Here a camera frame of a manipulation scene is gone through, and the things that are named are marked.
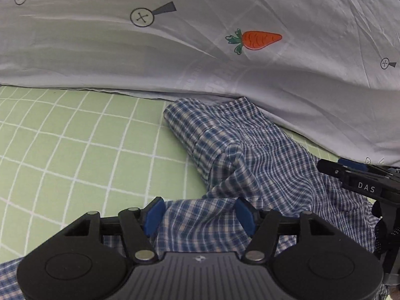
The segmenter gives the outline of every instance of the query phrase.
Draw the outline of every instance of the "green surface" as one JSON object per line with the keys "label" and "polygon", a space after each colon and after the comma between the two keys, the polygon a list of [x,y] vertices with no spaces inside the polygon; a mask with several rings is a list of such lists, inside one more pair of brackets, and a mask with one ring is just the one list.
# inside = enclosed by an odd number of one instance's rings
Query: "green surface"
{"label": "green surface", "polygon": [[[87,211],[200,198],[205,185],[163,121],[168,102],[94,91],[0,87],[0,262]],[[318,157],[337,160],[304,137]]]}

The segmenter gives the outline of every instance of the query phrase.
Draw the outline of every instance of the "black robotic device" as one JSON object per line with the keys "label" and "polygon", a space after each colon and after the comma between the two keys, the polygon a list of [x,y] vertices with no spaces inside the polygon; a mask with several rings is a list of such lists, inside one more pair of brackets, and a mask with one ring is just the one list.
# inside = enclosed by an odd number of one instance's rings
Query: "black robotic device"
{"label": "black robotic device", "polygon": [[[144,209],[128,208],[117,217],[87,212],[30,252],[19,264],[17,282],[26,300],[373,299],[382,283],[399,284],[400,243],[389,234],[400,207],[400,177],[351,161],[320,160],[317,168],[344,188],[378,200],[375,212],[388,227],[383,256],[312,212],[284,217],[238,198],[236,216],[251,238],[243,256],[166,252],[159,257],[149,238],[166,209],[156,197]],[[103,244],[103,236],[110,235],[121,236],[125,256]],[[275,255],[283,235],[297,236],[297,244]]]}

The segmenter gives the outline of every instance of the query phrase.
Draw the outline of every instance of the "green grid fabric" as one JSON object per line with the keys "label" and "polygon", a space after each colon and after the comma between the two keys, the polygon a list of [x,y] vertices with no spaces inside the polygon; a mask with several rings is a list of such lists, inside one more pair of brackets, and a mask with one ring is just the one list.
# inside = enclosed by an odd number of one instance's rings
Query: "green grid fabric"
{"label": "green grid fabric", "polygon": [[[87,211],[205,194],[163,120],[168,101],[0,87],[0,262],[26,255]],[[287,131],[314,155],[337,157]]]}

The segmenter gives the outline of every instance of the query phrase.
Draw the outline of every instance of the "silver screw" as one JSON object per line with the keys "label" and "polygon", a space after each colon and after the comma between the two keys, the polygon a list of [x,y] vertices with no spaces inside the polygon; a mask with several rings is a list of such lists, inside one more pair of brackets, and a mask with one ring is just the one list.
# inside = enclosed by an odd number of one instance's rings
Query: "silver screw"
{"label": "silver screw", "polygon": [[150,260],[155,256],[155,253],[151,250],[139,250],[135,253],[135,257],[139,260]]}
{"label": "silver screw", "polygon": [[245,257],[252,262],[259,262],[264,259],[265,255],[258,250],[250,250],[245,254]]}

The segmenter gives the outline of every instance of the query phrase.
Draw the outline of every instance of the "checkered cloth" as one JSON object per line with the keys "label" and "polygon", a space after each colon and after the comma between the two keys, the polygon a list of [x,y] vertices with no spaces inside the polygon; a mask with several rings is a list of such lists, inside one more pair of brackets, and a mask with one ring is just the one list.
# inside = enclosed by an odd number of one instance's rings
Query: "checkered cloth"
{"label": "checkered cloth", "polygon": [[[235,198],[284,216],[312,211],[369,251],[378,219],[362,195],[341,188],[317,170],[318,158],[289,138],[246,98],[220,105],[180,99],[164,117],[191,155],[207,185],[202,199],[167,202],[154,246],[159,254],[226,252],[242,254],[250,240],[235,217]],[[119,247],[117,238],[106,244]],[[277,254],[294,245],[282,236]],[[19,259],[0,267],[0,298],[23,299],[15,272]],[[387,296],[382,286],[376,299]]]}

